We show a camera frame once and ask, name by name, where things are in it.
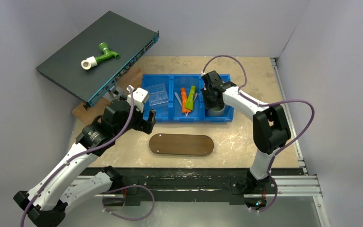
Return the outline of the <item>blue divided plastic bin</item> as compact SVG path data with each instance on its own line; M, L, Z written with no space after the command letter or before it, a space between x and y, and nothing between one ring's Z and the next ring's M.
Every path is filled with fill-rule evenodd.
M148 91L144 119L156 111L159 123L225 123L233 120L229 106L210 112L204 105L199 74L144 74L141 87Z

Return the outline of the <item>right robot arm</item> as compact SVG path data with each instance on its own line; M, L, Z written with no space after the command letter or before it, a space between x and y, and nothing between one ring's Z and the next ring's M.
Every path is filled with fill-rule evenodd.
M280 104L261 104L259 100L243 92L235 83L224 82L216 71L203 73L201 93L207 109L227 105L252 121L253 141L257 152L246 182L241 185L245 193L259 192L270 179L276 153L291 138L291 131L283 107Z

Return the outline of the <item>brown oval wooden tray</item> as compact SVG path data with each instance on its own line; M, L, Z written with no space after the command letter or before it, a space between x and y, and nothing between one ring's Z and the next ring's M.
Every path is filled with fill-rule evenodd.
M215 148L207 135L158 133L149 140L149 148L155 154L207 156Z

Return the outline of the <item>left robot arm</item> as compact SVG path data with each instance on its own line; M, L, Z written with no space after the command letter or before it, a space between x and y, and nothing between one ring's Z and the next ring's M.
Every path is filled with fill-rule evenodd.
M128 130L152 132L156 111L151 109L144 120L143 107L137 101L115 100L84 127L65 157L40 183L15 194L14 201L23 210L20 225L28 218L38 227L56 227L67 213L92 196L126 194L130 185L111 166L75 187L71 183Z

